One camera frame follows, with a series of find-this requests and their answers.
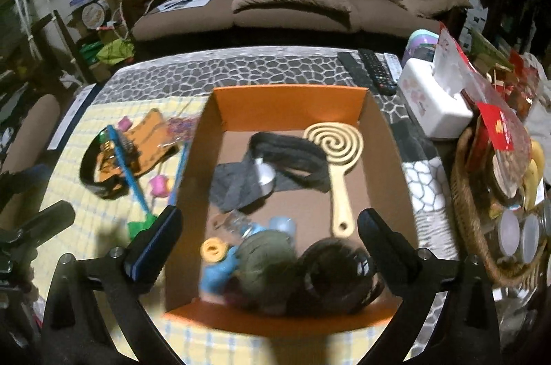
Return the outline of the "black round object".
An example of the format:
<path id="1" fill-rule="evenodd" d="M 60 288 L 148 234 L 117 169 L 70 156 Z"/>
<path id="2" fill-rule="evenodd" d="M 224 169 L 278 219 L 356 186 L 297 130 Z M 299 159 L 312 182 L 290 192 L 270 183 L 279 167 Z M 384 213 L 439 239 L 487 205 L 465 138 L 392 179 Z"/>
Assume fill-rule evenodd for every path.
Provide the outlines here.
<path id="1" fill-rule="evenodd" d="M 351 315 L 385 289 L 373 258 L 356 242 L 325 238 L 298 260 L 300 285 L 290 304 L 301 315 Z"/>

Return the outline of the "black remote control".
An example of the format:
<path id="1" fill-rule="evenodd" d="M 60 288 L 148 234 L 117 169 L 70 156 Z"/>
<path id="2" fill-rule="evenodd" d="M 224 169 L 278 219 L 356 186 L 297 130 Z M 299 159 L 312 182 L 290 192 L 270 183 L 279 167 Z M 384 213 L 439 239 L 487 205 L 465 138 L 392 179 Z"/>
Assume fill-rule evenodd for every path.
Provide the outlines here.
<path id="1" fill-rule="evenodd" d="M 364 63 L 374 86 L 380 95 L 393 96 L 397 92 L 397 85 L 391 78 L 386 66 L 376 56 L 375 52 L 368 49 L 358 49 L 358 55 Z"/>

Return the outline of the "yellow checkered tablecloth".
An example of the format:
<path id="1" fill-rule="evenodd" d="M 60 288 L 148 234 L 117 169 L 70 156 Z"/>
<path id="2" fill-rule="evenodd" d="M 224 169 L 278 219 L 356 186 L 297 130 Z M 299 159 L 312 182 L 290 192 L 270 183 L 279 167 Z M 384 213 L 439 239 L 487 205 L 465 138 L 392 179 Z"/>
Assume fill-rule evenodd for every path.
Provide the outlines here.
<path id="1" fill-rule="evenodd" d="M 362 87 L 336 85 L 256 85 L 215 89 L 207 97 L 164 98 L 157 101 L 95 103 L 84 114 L 50 178 L 43 206 L 67 201 L 75 210 L 74 223 L 47 241 L 33 261 L 34 285 L 41 297 L 50 291 L 54 270 L 65 253 L 80 260 L 105 255 L 115 245 L 130 242 L 127 223 L 144 220 L 125 177 L 96 178 L 96 155 L 105 127 L 128 116 L 136 126 L 153 108 L 168 120 L 198 118 L 177 194 L 184 223 L 151 295 L 144 304 L 154 324 L 177 355 L 189 364 L 271 364 L 276 356 L 269 339 L 284 344 L 284 360 L 325 364 L 324 351 L 337 332 L 382 328 L 396 312 L 398 301 L 385 292 L 362 311 L 351 315 L 269 315 L 225 303 L 202 287 L 206 262 L 202 242 L 214 235 L 212 220 L 221 213 L 209 202 L 217 165 L 240 161 L 248 141 L 258 132 L 300 136 L 316 123 L 339 122 L 357 127 L 364 142 L 362 158 L 345 178 L 354 212 L 375 207 L 389 224 L 404 225 L 415 238 L 409 217 L 400 160 L 391 131 L 374 98 Z M 398 187 L 391 203 L 391 186 Z M 274 216 L 294 219 L 295 246 L 304 251 L 332 236 L 332 193 L 303 189 L 272 194 L 255 205 L 251 218 L 267 222 Z"/>

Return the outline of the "white tissue box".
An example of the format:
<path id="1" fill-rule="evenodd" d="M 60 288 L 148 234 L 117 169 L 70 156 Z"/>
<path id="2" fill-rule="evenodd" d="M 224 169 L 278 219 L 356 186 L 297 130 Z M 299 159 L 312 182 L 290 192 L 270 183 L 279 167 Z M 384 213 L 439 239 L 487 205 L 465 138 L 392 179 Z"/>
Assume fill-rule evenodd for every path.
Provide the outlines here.
<path id="1" fill-rule="evenodd" d="M 405 63 L 398 86 L 428 138 L 456 139 L 474 117 L 460 94 L 449 95 L 436 82 L 431 62 L 410 58 Z"/>

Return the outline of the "magenta hair roller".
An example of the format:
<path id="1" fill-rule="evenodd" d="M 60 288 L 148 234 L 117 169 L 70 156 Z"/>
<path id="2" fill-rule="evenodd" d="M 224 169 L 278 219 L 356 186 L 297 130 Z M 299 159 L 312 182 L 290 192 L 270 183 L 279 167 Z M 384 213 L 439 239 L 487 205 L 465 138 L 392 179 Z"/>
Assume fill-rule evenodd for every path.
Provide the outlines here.
<path id="1" fill-rule="evenodd" d="M 155 198 L 165 198 L 170 194 L 168 178 L 158 174 L 149 181 L 150 195 Z"/>

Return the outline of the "spiral wooden trivet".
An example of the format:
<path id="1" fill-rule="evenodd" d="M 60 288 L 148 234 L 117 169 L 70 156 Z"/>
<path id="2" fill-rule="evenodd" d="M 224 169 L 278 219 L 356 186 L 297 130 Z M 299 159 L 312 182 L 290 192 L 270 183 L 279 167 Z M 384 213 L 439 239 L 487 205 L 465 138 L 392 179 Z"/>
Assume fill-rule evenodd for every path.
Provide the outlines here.
<path id="1" fill-rule="evenodd" d="M 345 175 L 362 156 L 363 138 L 350 124 L 324 122 L 312 124 L 303 138 L 316 144 L 326 155 L 332 193 L 332 235 L 349 238 L 356 230 Z"/>

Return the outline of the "green hair roller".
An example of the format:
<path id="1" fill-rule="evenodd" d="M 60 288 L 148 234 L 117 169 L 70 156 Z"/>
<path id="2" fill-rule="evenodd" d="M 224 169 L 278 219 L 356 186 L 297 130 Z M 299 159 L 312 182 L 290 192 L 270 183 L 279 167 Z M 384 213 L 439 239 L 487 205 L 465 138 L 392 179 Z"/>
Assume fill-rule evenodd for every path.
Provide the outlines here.
<path id="1" fill-rule="evenodd" d="M 157 217 L 155 215 L 147 213 L 144 220 L 129 221 L 127 223 L 127 228 L 130 240 L 134 240 L 140 232 L 148 230 L 156 220 Z"/>

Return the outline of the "orange patterned cloth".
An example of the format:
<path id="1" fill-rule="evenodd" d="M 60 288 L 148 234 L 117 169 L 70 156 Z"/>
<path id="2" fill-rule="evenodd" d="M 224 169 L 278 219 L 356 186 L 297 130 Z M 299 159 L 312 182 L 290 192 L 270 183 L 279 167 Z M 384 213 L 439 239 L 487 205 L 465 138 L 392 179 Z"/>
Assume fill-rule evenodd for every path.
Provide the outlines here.
<path id="1" fill-rule="evenodd" d="M 138 123 L 126 132 L 117 129 L 126 162 L 136 177 L 153 169 L 163 158 L 175 149 L 173 137 L 169 134 L 167 120 L 157 108 L 153 108 Z M 114 142 L 106 131 L 100 136 L 100 152 L 96 155 L 96 178 L 105 179 L 122 176 L 114 150 Z"/>

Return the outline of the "purple bead bag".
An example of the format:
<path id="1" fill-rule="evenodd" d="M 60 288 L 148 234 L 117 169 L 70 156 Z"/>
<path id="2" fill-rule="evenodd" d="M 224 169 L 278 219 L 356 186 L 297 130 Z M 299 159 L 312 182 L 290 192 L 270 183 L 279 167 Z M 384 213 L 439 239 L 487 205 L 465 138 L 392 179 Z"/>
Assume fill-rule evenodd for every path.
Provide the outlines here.
<path id="1" fill-rule="evenodd" d="M 191 117 L 173 117 L 167 122 L 167 132 L 173 143 L 185 143 L 193 139 L 198 118 Z"/>

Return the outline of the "orange hair roller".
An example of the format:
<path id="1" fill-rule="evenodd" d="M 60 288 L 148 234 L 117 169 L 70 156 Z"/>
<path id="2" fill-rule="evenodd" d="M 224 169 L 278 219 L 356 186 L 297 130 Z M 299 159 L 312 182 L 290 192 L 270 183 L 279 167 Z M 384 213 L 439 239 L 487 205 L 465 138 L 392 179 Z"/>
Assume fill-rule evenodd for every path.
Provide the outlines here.
<path id="1" fill-rule="evenodd" d="M 208 263 L 217 263 L 225 259 L 229 245 L 219 237 L 209 237 L 202 242 L 200 254 Z"/>

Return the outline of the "black grey headband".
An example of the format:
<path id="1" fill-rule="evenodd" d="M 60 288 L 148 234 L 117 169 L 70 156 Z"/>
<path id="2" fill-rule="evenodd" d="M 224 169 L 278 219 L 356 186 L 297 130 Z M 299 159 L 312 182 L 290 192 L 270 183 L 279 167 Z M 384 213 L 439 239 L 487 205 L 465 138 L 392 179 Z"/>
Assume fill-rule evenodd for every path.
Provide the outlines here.
<path id="1" fill-rule="evenodd" d="M 274 192 L 331 189 L 326 155 L 298 136 L 258 132 L 243 159 L 215 168 L 209 202 L 223 212 L 249 207 Z"/>

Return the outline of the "green compass disc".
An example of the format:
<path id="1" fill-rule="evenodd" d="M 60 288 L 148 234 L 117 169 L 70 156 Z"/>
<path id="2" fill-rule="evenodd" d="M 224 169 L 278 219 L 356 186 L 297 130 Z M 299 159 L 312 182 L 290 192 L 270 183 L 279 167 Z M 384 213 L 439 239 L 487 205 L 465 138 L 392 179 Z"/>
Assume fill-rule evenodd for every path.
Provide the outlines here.
<path id="1" fill-rule="evenodd" d="M 298 281 L 291 238 L 275 230 L 257 232 L 243 241 L 236 258 L 235 274 L 247 301 L 266 314 L 284 314 Z"/>

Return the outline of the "small pink roller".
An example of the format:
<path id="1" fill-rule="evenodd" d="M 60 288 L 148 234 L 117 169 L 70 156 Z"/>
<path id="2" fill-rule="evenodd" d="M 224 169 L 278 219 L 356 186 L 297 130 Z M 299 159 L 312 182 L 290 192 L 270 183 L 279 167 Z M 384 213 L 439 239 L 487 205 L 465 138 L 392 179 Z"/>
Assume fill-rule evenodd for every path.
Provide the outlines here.
<path id="1" fill-rule="evenodd" d="M 124 116 L 118 121 L 117 127 L 122 132 L 126 132 L 129 130 L 133 125 L 133 122 L 130 120 L 128 116 Z"/>

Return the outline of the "wicker basket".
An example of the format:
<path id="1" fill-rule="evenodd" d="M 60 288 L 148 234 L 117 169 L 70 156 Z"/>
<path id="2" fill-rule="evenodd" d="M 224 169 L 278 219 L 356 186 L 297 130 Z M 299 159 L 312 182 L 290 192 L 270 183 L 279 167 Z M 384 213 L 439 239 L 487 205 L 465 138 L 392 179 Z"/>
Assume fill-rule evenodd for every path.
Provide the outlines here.
<path id="1" fill-rule="evenodd" d="M 456 224 L 465 250 L 477 255 L 486 268 L 489 279 L 497 286 L 521 286 L 533 290 L 538 286 L 539 272 L 543 262 L 546 241 L 539 241 L 534 260 L 529 264 L 497 263 L 490 252 L 483 227 L 489 222 L 489 193 L 478 191 L 475 182 L 481 175 L 472 178 L 466 170 L 466 158 L 474 130 L 468 127 L 459 136 L 455 160 L 450 173 L 450 190 Z"/>

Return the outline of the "blue plastic stick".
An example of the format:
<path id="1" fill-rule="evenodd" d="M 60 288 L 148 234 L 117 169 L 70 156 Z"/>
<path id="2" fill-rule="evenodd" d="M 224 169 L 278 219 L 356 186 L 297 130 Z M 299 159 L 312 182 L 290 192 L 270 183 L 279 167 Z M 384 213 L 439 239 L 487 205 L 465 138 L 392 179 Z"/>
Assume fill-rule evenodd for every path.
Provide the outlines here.
<path id="1" fill-rule="evenodd" d="M 146 214 L 149 214 L 150 210 L 147 205 L 147 201 L 144 197 L 143 191 L 141 190 L 138 182 L 135 179 L 134 173 L 132 172 L 132 169 L 130 167 L 130 157 L 123 148 L 121 137 L 119 136 L 114 126 L 111 124 L 106 127 L 106 132 L 109 140 L 114 143 L 114 150 L 116 158 L 118 160 L 118 167 L 122 170 L 122 173 L 124 174 L 125 180 L 129 188 L 133 192 L 142 210 Z"/>
<path id="2" fill-rule="evenodd" d="M 168 206 L 174 207 L 177 204 L 177 194 L 180 187 L 180 183 L 184 175 L 184 171 L 185 171 L 185 167 L 186 167 L 186 163 L 189 155 L 189 150 L 190 150 L 190 141 L 187 141 L 182 145 L 181 154 L 177 164 L 177 173 L 175 175 L 173 188 L 170 191 L 168 201 L 167 201 Z"/>

